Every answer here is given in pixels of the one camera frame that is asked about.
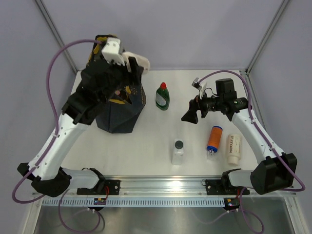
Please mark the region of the beige bottle round cap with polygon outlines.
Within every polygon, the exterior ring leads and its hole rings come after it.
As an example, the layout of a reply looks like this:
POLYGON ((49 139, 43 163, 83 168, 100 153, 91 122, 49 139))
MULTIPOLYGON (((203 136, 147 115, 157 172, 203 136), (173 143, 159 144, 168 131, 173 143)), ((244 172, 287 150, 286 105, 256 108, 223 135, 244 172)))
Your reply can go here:
POLYGON ((143 74, 147 74, 149 72, 151 66, 150 66, 149 60, 146 57, 129 52, 129 51, 125 51, 121 55, 124 59, 128 72, 131 72, 129 58, 136 59, 137 64, 140 67, 143 67, 143 74))

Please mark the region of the dark blue canvas bag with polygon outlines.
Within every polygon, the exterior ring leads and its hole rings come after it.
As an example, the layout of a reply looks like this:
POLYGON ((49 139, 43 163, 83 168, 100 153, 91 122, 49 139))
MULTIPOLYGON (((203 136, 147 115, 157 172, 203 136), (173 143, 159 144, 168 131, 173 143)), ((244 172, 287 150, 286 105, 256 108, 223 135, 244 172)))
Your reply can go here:
MULTIPOLYGON (((92 59, 99 59, 102 54, 103 46, 108 37, 115 35, 96 35, 95 40, 103 42, 102 45, 94 43, 93 49, 89 55, 88 62, 92 59)), ((104 107, 104 112, 96 117, 96 124, 99 129, 102 129, 111 134, 128 134, 133 131, 139 115, 146 105, 146 95, 143 85, 130 85, 122 88, 129 94, 129 102, 117 100, 117 95, 110 100, 104 107)))

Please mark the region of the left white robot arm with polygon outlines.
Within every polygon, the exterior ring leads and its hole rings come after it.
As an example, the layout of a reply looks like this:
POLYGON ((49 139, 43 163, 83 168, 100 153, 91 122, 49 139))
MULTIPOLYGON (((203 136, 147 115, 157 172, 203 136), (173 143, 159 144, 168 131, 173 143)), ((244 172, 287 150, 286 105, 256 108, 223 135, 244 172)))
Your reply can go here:
POLYGON ((92 195, 104 191, 105 176, 98 170, 70 170, 63 168, 62 162, 116 91, 141 84, 142 75, 150 70, 145 57, 124 52, 121 59, 123 63, 118 63, 105 56, 86 65, 76 91, 68 97, 57 118, 54 132, 32 161, 18 166, 18 172, 31 181, 36 192, 57 197, 69 189, 87 190, 92 195))

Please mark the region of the green dish soap bottle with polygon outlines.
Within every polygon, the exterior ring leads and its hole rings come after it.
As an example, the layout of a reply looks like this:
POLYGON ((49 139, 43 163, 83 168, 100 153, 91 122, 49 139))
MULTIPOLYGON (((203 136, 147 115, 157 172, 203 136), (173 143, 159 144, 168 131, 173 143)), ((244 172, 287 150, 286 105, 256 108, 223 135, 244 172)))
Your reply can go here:
POLYGON ((169 108, 170 95, 165 82, 162 82, 159 88, 156 90, 156 106, 166 111, 169 108))

